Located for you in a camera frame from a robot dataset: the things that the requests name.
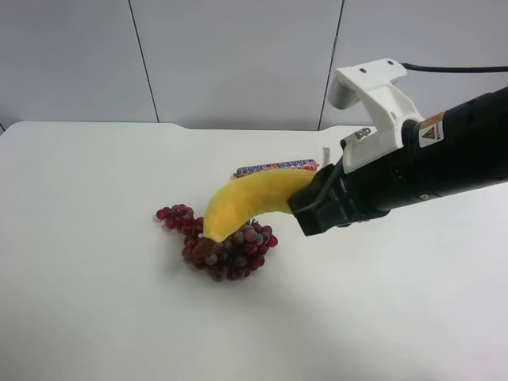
table surface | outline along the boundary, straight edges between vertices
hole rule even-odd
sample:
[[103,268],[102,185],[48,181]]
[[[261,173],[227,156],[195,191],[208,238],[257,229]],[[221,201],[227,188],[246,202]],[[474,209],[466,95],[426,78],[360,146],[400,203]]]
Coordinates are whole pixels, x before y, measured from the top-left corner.
[[358,127],[188,130],[22,122],[0,138],[0,379],[508,377],[508,187],[279,246],[215,283],[152,216],[202,209],[237,167],[340,155]]

white plastic mount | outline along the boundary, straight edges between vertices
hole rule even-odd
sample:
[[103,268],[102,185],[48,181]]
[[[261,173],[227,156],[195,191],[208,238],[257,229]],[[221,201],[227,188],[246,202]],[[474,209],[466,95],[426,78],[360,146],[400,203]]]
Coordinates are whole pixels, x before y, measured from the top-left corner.
[[344,110],[361,101],[375,129],[346,137],[342,157],[345,173],[351,173],[404,146],[402,124],[408,119],[423,121],[413,101],[393,83],[407,74],[397,61],[383,59],[337,69],[329,93],[332,106]]

yellow warning sticker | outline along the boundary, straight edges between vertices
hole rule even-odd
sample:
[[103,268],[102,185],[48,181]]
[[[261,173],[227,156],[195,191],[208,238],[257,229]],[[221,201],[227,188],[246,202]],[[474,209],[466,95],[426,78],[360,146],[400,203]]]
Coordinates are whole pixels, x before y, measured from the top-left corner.
[[443,131],[443,116],[445,113],[430,117],[423,121],[418,131],[418,143],[420,148],[428,147],[445,139]]

banana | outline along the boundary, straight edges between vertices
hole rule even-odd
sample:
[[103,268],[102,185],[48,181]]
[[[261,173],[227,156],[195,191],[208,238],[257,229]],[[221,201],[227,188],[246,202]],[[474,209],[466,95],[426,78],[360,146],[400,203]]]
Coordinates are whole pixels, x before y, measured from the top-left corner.
[[259,214],[277,211],[291,214],[287,200],[309,185],[315,174],[302,169],[276,169],[230,181],[210,200],[203,236],[222,242]]

